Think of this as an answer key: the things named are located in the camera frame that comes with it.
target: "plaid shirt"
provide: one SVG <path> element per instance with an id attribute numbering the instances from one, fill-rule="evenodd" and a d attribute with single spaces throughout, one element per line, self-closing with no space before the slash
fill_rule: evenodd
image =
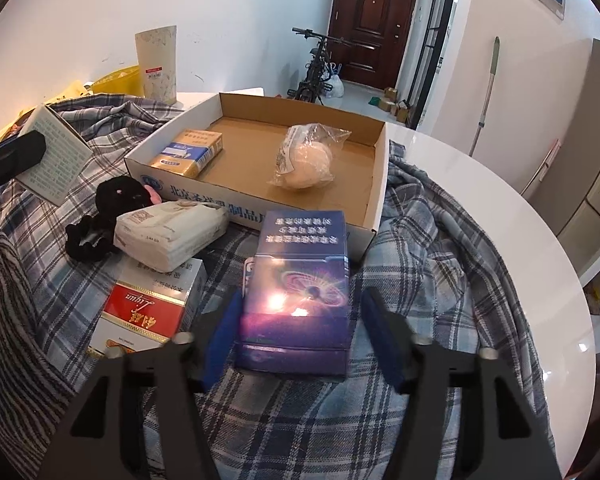
<path id="1" fill-rule="evenodd" d="M 72 262 L 64 227 L 93 212 L 97 185 L 124 174 L 125 153 L 180 112 L 117 95 L 54 108 L 93 148 L 68 199 L 53 208 L 16 182 L 0 189 L 0 333 L 8 335 L 0 337 L 0 445 L 26 478 L 35 478 L 53 429 L 93 369 L 85 350 L 119 261 Z M 456 201 L 404 162 L 402 146 L 392 144 L 391 151 L 382 224 L 350 283 L 354 316 L 362 290 L 373 285 L 416 332 L 445 347 L 497 348 L 551 439 L 538 356 L 503 261 Z M 199 254 L 208 272 L 200 312 L 240 285 L 257 241 L 256 232 L 231 224 Z M 380 479 L 408 398 L 382 379 L 360 323 L 349 365 L 340 384 L 248 376 L 228 366 L 214 389 L 198 397 L 221 478 Z M 160 476 L 152 399 L 144 402 L 145 436 Z M 449 478 L 454 463 L 457 391 L 449 390 L 447 407 L 439 478 Z"/>

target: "glass door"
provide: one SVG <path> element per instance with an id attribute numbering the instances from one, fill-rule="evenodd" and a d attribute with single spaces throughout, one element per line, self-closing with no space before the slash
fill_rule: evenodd
<path id="1" fill-rule="evenodd" d="M 438 64 L 442 61 L 442 47 L 451 17 L 454 0 L 432 0 L 424 42 L 418 65 L 411 83 L 407 103 L 410 107 L 408 127 L 416 129 L 424 111 Z"/>

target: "mop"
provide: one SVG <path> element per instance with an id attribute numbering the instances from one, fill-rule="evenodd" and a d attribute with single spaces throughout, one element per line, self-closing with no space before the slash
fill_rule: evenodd
<path id="1" fill-rule="evenodd" d="M 498 57 L 500 56 L 500 38 L 496 37 L 496 41 L 493 43 L 493 58 L 491 59 L 491 77 L 489 78 L 489 87 L 487 89 L 487 97 L 484 100 L 484 108 L 482 109 L 482 115 L 480 116 L 480 122 L 478 123 L 478 131 L 475 133 L 474 144 L 471 146 L 469 156 L 474 156 L 475 145 L 478 144 L 478 137 L 480 132 L 484 128 L 484 121 L 487 118 L 487 108 L 489 107 L 489 100 L 491 99 L 491 91 L 493 90 L 493 81 L 496 79 L 496 69 L 498 67 Z"/>

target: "plastic bag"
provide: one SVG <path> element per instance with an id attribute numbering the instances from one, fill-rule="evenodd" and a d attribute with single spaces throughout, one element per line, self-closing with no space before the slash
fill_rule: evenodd
<path id="1" fill-rule="evenodd" d="M 324 186 L 334 179 L 331 162 L 351 132 L 323 124 L 299 124 L 286 132 L 272 184 L 287 189 Z"/>
<path id="2" fill-rule="evenodd" d="M 327 84 L 333 86 L 333 89 L 329 90 L 328 92 L 325 92 L 325 97 L 344 97 L 344 85 L 339 75 L 332 75 L 327 81 Z"/>

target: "bicycle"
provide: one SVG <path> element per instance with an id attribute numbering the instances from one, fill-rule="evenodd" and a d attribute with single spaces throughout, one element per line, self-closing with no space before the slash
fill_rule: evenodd
<path id="1" fill-rule="evenodd" d="M 303 81 L 298 85 L 297 90 L 290 89 L 286 94 L 295 99 L 296 101 L 306 101 L 308 103 L 315 103 L 316 100 L 322 102 L 320 97 L 325 92 L 333 90 L 333 86 L 327 83 L 331 78 L 331 71 L 328 70 L 331 60 L 329 53 L 327 52 L 327 42 L 343 44 L 345 46 L 357 46 L 355 43 L 345 40 L 344 38 L 332 38 L 331 36 L 325 36 L 312 31 L 310 28 L 301 29 L 293 28 L 293 32 L 299 36 L 304 36 L 306 40 L 309 38 L 316 38 L 320 40 L 315 48 L 311 49 L 312 60 L 307 63 L 306 76 Z M 328 76 L 324 78 L 325 71 L 328 72 Z"/>

